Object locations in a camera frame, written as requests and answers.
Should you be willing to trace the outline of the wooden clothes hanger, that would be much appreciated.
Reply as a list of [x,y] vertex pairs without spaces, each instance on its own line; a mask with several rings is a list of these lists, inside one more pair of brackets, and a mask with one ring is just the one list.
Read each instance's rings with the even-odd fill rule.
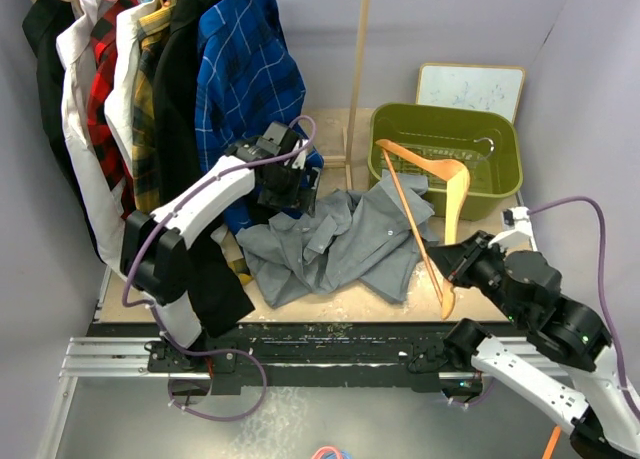
[[[477,156],[477,148],[472,145],[447,146],[440,142],[436,146],[410,144],[408,149],[413,153],[425,153],[436,159],[436,153],[460,153],[463,162],[470,170],[470,189],[467,200],[462,208],[460,220],[485,221],[490,227],[497,226],[497,220],[490,215],[500,202],[517,192],[521,186],[522,177],[518,162],[512,162],[512,154],[502,146],[498,146],[493,156],[482,159]],[[435,238],[444,238],[444,215],[446,209],[446,190],[444,182],[415,165],[409,164],[401,157],[392,156],[391,161],[396,172],[402,177],[415,178],[420,175],[428,179],[429,189],[422,195],[422,201],[429,204],[436,219]],[[409,268],[405,278],[402,303],[414,307],[429,320],[440,319],[440,306],[437,294],[428,282],[426,269],[420,265]],[[477,289],[458,292],[458,308],[449,317],[451,321],[470,317],[480,321],[500,321],[499,310],[483,298]]]

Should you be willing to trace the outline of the grey shirt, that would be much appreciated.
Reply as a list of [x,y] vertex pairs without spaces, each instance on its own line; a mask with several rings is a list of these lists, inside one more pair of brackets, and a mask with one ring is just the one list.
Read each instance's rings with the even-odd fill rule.
[[424,176],[385,173],[365,192],[336,190],[312,216],[285,213],[241,230],[236,241],[265,302],[282,307],[307,294],[331,294],[354,281],[391,304],[402,303],[409,268],[421,259],[413,236],[436,242],[422,201]]

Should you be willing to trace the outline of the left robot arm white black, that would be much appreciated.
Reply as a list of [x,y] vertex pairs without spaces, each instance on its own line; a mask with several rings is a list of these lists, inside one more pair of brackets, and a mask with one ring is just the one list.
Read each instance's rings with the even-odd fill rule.
[[305,168],[313,142],[295,121],[273,122],[263,134],[232,143],[168,203],[128,217],[121,302],[151,311],[161,336],[173,345],[171,360],[182,370],[202,366],[204,337],[227,332],[254,309],[212,237],[217,220],[252,194],[271,209],[308,210],[319,173]]

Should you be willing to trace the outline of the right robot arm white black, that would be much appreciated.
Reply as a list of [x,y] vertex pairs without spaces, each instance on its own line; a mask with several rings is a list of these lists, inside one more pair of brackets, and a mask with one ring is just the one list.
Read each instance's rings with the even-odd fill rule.
[[548,376],[468,318],[443,340],[452,368],[472,367],[510,388],[566,433],[583,458],[638,457],[638,395],[614,363],[613,330],[592,308],[562,293],[561,273],[541,253],[507,254],[492,235],[478,231],[427,254],[454,286],[478,289],[572,384]]

